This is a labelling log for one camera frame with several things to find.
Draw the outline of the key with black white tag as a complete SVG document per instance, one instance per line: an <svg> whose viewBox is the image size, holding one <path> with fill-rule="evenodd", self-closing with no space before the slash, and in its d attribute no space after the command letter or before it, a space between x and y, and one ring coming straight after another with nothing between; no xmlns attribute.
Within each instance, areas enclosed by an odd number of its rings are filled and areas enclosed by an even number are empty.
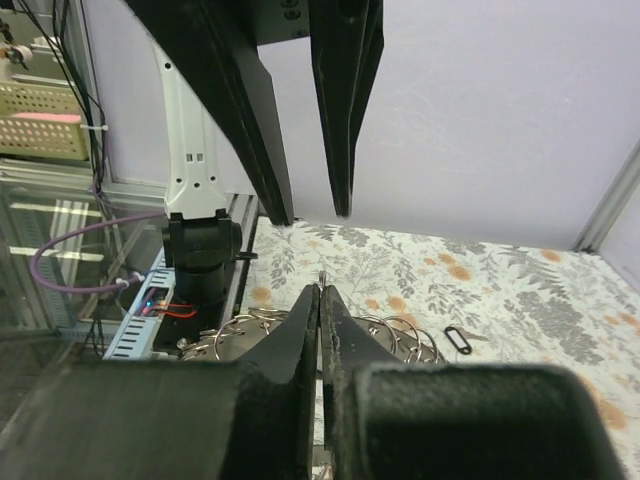
<svg viewBox="0 0 640 480"><path fill-rule="evenodd" d="M455 350L461 355L471 355L474 351L473 342L487 342L488 339L480 334L472 333L460 325L449 325L443 333Z"/></svg>

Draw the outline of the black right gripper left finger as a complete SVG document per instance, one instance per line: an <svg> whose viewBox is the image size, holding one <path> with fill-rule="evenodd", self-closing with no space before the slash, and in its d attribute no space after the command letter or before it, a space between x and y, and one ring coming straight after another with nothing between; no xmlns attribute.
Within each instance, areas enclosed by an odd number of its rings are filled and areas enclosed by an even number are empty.
<svg viewBox="0 0 640 480"><path fill-rule="evenodd" d="M320 290L231 362L76 362L1 435L5 479L307 479Z"/></svg>

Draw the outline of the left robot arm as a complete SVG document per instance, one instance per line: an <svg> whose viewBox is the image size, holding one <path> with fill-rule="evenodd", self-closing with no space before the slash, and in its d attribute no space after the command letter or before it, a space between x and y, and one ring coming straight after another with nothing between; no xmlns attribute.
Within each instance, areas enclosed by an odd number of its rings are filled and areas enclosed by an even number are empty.
<svg viewBox="0 0 640 480"><path fill-rule="evenodd" d="M132 1L162 73L170 133L163 231L175 292L195 306L226 298L241 228L227 212L199 105L230 142L274 225L294 220L272 77L258 49L308 38L335 213L352 211L357 140L384 49L379 1Z"/></svg>

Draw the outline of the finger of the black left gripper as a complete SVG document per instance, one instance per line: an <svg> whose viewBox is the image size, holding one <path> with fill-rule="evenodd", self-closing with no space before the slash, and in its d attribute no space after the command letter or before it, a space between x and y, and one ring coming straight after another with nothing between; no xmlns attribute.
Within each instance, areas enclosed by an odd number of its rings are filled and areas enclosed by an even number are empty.
<svg viewBox="0 0 640 480"><path fill-rule="evenodd" d="M129 1L239 157L276 226L294 220L272 78L245 1Z"/></svg>
<svg viewBox="0 0 640 480"><path fill-rule="evenodd" d="M384 49L384 3L311 1L311 63L335 213L352 212L355 152Z"/></svg>

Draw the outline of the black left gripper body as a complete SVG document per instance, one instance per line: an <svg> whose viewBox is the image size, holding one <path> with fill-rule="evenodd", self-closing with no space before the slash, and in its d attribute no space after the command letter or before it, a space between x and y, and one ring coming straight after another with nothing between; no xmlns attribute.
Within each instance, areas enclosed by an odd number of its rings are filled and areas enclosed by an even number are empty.
<svg viewBox="0 0 640 480"><path fill-rule="evenodd" d="M309 2L256 0L252 21L259 46L305 38L309 36Z"/></svg>

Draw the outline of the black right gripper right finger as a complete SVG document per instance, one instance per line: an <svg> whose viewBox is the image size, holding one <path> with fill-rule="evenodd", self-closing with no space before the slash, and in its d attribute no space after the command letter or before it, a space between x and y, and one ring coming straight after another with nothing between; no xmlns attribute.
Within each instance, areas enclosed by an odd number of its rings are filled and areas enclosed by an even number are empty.
<svg viewBox="0 0 640 480"><path fill-rule="evenodd" d="M595 400L549 364L406 364L332 286L319 320L337 479L621 479Z"/></svg>

